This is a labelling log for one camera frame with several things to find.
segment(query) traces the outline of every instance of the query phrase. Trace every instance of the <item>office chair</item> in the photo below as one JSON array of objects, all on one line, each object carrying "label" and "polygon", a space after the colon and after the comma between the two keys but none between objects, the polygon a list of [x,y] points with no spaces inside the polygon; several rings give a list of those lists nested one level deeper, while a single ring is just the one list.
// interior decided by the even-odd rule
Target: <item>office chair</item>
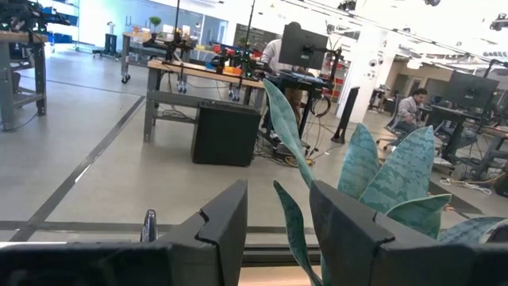
[{"label": "office chair", "polygon": [[400,137],[406,135],[405,131],[396,128],[397,123],[398,123],[398,119],[397,119],[398,105],[402,99],[403,99],[402,96],[397,97],[397,99],[395,100],[395,112],[393,113],[393,116],[391,117],[391,120],[388,122],[388,124],[386,126],[384,126],[384,129],[386,131],[392,133],[393,135],[395,135],[396,138],[380,138],[375,142],[376,145],[379,145],[379,143],[381,141],[387,141],[388,144],[383,146],[383,150],[385,150],[385,151],[388,149],[388,146],[397,145],[399,143]]}]

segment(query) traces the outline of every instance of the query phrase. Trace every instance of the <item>concrete floor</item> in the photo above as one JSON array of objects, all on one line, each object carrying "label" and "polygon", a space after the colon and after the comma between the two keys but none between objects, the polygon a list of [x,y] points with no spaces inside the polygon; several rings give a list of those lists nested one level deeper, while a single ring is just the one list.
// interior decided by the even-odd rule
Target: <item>concrete floor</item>
[{"label": "concrete floor", "polygon": [[[90,152],[146,91],[147,69],[131,67],[131,80],[122,84],[119,63],[94,60],[85,53],[58,52],[47,58],[47,70],[48,115],[35,118],[16,133],[0,133],[0,145],[6,150],[0,153],[0,241],[14,235],[14,231],[2,224],[6,221],[22,224],[34,219],[36,211],[88,159]],[[22,83],[29,86],[33,71],[23,71],[23,76]],[[190,78],[189,82],[195,87],[211,87],[189,87],[189,95],[227,99],[227,89],[217,89],[213,81]],[[195,112],[179,110],[189,115]],[[35,106],[23,107],[19,110],[19,122],[25,122],[34,112]],[[364,124],[375,139],[390,137],[383,129],[388,120],[388,115],[368,112]],[[263,157],[256,157],[248,168],[193,164],[192,125],[158,121],[152,142],[147,144],[142,141],[143,121],[144,104],[141,104],[111,144],[83,170],[70,191],[48,212],[45,221],[50,226],[40,228],[27,239],[41,242],[137,240],[136,228],[131,230],[126,226],[141,223],[147,209],[157,211],[160,224],[178,224],[238,179],[248,180],[248,225],[251,227],[248,243],[287,243],[273,179],[293,196],[302,208],[305,226],[312,227],[309,191],[298,169],[280,167]],[[311,117],[309,132],[304,136],[312,146],[318,146],[320,151],[315,155],[328,150],[316,160],[313,171],[318,179],[332,186],[337,185],[347,149],[347,145],[339,146],[329,140],[338,122],[331,114],[321,122]],[[354,128],[350,124],[348,139]],[[480,139],[479,148],[485,150],[486,146]],[[380,154],[387,155],[381,149]],[[435,174],[433,181],[438,184],[441,176]],[[508,199],[460,187],[450,189],[485,215],[508,216]],[[465,219],[463,214],[446,211],[442,227],[448,228]],[[66,229],[65,222],[77,224]],[[92,227],[103,223],[115,226],[110,230]],[[313,235],[307,235],[307,241],[317,243]]]}]

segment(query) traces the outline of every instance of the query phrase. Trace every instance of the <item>plant leaf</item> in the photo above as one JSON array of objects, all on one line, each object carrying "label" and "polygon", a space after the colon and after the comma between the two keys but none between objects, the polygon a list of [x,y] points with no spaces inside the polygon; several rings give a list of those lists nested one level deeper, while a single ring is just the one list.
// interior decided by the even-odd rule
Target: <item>plant leaf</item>
[{"label": "plant leaf", "polygon": [[392,207],[427,196],[434,158],[432,126],[404,139],[379,169],[360,202],[386,213]]},{"label": "plant leaf", "polygon": [[441,228],[441,211],[450,203],[452,195],[435,195],[400,203],[387,212],[387,216],[413,230],[437,239]]},{"label": "plant leaf", "polygon": [[497,226],[506,218],[483,217],[471,218],[461,222],[439,235],[439,241],[443,243],[470,243],[479,242],[479,239],[491,228]]},{"label": "plant leaf", "polygon": [[287,240],[289,248],[293,253],[294,259],[302,266],[303,270],[309,276],[313,286],[321,285],[318,275],[312,270],[307,254],[307,244],[303,230],[303,215],[298,204],[291,198],[286,190],[277,182],[273,181],[273,186],[277,191],[280,203],[283,205],[284,217],[286,218]]},{"label": "plant leaf", "polygon": [[337,190],[358,200],[378,170],[378,149],[372,135],[360,123],[349,140]]},{"label": "plant leaf", "polygon": [[293,110],[286,97],[273,83],[264,79],[263,84],[270,99],[271,124],[277,135],[279,135],[280,140],[296,157],[300,174],[302,174],[303,180],[305,180],[307,187],[310,189],[310,185],[315,177],[302,154],[302,144],[298,135]]},{"label": "plant leaf", "polygon": [[328,269],[326,268],[325,258],[321,254],[321,278],[323,280],[323,286],[332,286]]}]

